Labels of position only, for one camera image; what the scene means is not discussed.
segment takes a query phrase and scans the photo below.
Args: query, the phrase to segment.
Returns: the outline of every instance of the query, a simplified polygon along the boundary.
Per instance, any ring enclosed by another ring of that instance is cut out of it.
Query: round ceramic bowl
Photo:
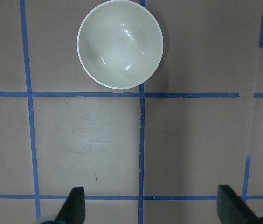
[[[129,0],[95,7],[77,36],[81,64],[95,81],[129,89],[149,79],[163,54],[163,36],[154,16]]]

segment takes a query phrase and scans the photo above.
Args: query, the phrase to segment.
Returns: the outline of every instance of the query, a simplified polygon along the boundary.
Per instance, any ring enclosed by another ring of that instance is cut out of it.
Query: blue grid
[[[145,7],[145,0],[141,0],[141,5]],[[38,170],[36,159],[35,129],[34,129],[34,111],[33,97],[128,97],[140,98],[140,146],[139,146],[139,195],[137,196],[85,196],[86,200],[138,200],[138,222],[143,223],[143,201],[144,200],[166,200],[166,201],[188,201],[188,200],[216,200],[217,196],[145,196],[144,195],[144,141],[145,141],[145,98],[237,98],[239,93],[148,93],[145,92],[144,84],[139,87],[139,93],[124,92],[33,92],[31,86],[28,38],[26,27],[25,0],[20,0],[21,10],[21,28],[23,53],[26,73],[27,92],[0,92],[0,97],[27,97],[29,109],[29,125],[31,139],[31,155],[33,164],[34,195],[0,195],[1,199],[34,199],[36,217],[41,216],[40,200],[41,199],[66,199],[67,196],[47,196],[40,195],[38,186]],[[263,47],[263,10],[260,26],[259,47]],[[254,93],[254,98],[263,98],[263,93]],[[263,195],[248,196],[249,168],[251,157],[246,157],[244,182],[242,189],[242,200],[263,200]]]

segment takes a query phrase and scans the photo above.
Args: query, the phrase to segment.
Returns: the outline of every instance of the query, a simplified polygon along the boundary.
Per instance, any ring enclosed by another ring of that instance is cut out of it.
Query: bowl rim
[[[80,34],[81,34],[81,30],[82,30],[82,27],[84,25],[84,23],[86,22],[86,20],[88,19],[88,17],[94,12],[96,11],[98,8],[106,5],[106,4],[112,4],[114,2],[127,2],[127,3],[130,3],[130,4],[133,4],[137,7],[139,7],[141,10],[144,10],[151,18],[152,20],[154,21],[155,25],[157,26],[158,28],[158,31],[159,31],[159,35],[160,35],[160,39],[161,39],[161,51],[160,51],[160,54],[159,54],[159,58],[158,58],[158,61],[157,63],[155,64],[155,67],[154,69],[151,71],[151,73],[146,76],[143,80],[141,80],[140,82],[136,83],[136,84],[133,84],[133,85],[130,85],[130,86],[123,86],[123,87],[116,87],[116,86],[110,86],[110,85],[106,85],[102,82],[100,82],[99,80],[97,80],[96,78],[94,78],[90,72],[86,69],[82,59],[81,59],[81,55],[80,55],[80,51],[79,51],[79,39],[80,39]],[[133,88],[133,87],[136,87],[136,86],[139,86],[141,85],[142,83],[144,83],[145,81],[147,81],[156,71],[156,69],[158,68],[159,64],[160,64],[160,61],[162,59],[162,56],[163,56],[163,51],[164,51],[164,38],[163,38],[163,34],[161,32],[161,29],[160,29],[160,26],[159,26],[159,23],[157,22],[157,20],[155,19],[155,17],[151,14],[151,12],[149,12],[145,7],[143,7],[142,5],[136,3],[136,2],[133,2],[131,0],[109,0],[109,1],[106,1],[104,3],[101,3],[100,5],[96,6],[95,8],[93,8],[87,15],[86,17],[84,18],[80,28],[79,28],[79,31],[78,31],[78,34],[77,34],[77,39],[76,39],[76,49],[77,49],[77,54],[79,56],[79,59],[80,59],[80,62],[84,68],[84,70],[87,72],[87,74],[94,80],[96,81],[97,83],[105,86],[105,87],[108,87],[108,88],[111,88],[111,89],[117,89],[117,90],[125,90],[125,89],[130,89],[130,88]]]

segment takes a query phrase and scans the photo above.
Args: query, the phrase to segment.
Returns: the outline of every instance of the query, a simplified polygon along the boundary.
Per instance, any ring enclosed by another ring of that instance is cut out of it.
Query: black object
[[[222,224],[263,224],[228,185],[218,187],[217,213]]]
[[[84,188],[73,188],[56,219],[54,221],[46,221],[42,224],[83,224],[85,210]]]

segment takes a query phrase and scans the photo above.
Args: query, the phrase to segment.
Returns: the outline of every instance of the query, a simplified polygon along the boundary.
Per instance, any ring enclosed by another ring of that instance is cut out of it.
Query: white bowl
[[[129,0],[111,0],[85,17],[77,52],[95,81],[113,89],[129,89],[145,82],[157,69],[163,36],[147,9]]]

